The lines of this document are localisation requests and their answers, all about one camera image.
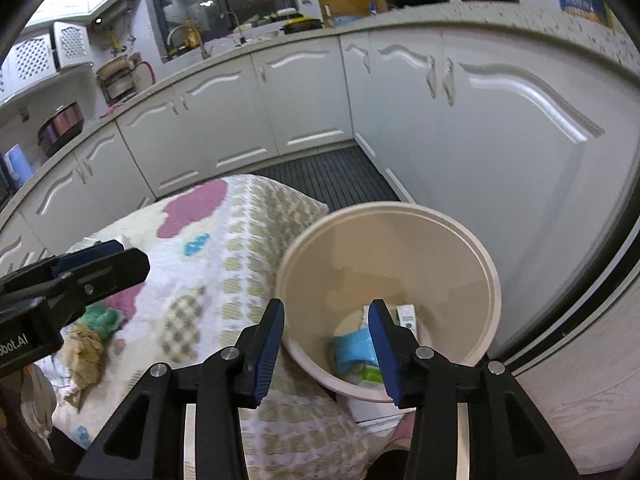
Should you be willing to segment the wooden cutting board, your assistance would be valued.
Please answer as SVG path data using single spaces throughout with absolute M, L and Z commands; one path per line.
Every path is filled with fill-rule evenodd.
M 388 11 L 385 0 L 318 0 L 323 25 L 337 27 Z

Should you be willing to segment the blue plastic wrapper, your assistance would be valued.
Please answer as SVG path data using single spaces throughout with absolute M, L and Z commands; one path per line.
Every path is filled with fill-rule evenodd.
M 378 357 L 367 327 L 331 339 L 334 352 L 334 370 L 338 377 L 345 377 L 358 366 L 378 367 Z

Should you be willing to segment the white lower kitchen cabinets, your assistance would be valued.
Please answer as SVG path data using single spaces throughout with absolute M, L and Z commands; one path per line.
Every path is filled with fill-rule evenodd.
M 1 213 L 11 272 L 211 177 L 355 142 L 498 269 L 492 348 L 546 354 L 614 298 L 639 244 L 639 53 L 525 4 L 453 3 L 253 42 L 85 128 Z

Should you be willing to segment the patterned table cloth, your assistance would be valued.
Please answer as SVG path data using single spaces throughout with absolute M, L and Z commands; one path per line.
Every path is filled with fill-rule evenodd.
M 154 363 L 203 362 L 257 323 L 285 251 L 329 211 L 264 177 L 211 180 L 128 214 L 80 241 L 118 240 L 149 259 L 145 282 L 111 296 L 125 315 L 105 347 L 99 381 L 77 400 L 60 358 L 42 363 L 58 405 L 57 430 L 88 446 Z M 241 414 L 253 479 L 361 479 L 369 445 L 356 422 L 286 353 L 268 396 Z

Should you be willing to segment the purple rice cooker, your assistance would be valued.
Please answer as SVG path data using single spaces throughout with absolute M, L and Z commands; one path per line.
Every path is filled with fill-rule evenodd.
M 38 146 L 43 154 L 52 157 L 60 148 L 81 133 L 84 122 L 84 114 L 76 101 L 59 106 L 38 130 Z

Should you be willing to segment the beige plastic trash bin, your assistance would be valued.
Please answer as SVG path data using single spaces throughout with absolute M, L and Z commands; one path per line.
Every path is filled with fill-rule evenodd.
M 276 295 L 290 356 L 364 424 L 400 413 L 382 386 L 334 372 L 330 341 L 358 330 L 364 306 L 411 304 L 420 344 L 464 365 L 480 362 L 501 313 L 498 273 L 477 237 L 438 211 L 398 202 L 344 208 L 306 229 L 280 263 Z

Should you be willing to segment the kitchen faucet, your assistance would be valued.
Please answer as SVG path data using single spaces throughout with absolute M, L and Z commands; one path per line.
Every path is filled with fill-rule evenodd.
M 179 47 L 175 45 L 174 41 L 174 37 L 178 32 L 184 33 L 183 42 L 181 43 L 184 48 L 191 50 L 198 49 L 203 60 L 210 58 L 210 53 L 206 50 L 200 31 L 194 25 L 190 24 L 177 25 L 168 32 L 166 44 L 169 53 L 179 50 Z

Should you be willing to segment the yellow black casserole pot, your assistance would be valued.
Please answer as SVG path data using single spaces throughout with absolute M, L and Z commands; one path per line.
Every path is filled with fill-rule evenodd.
M 299 32 L 309 32 L 310 30 L 322 29 L 323 23 L 318 18 L 310 18 L 302 16 L 301 18 L 293 18 L 287 21 L 282 27 L 281 32 L 285 35 L 298 34 Z

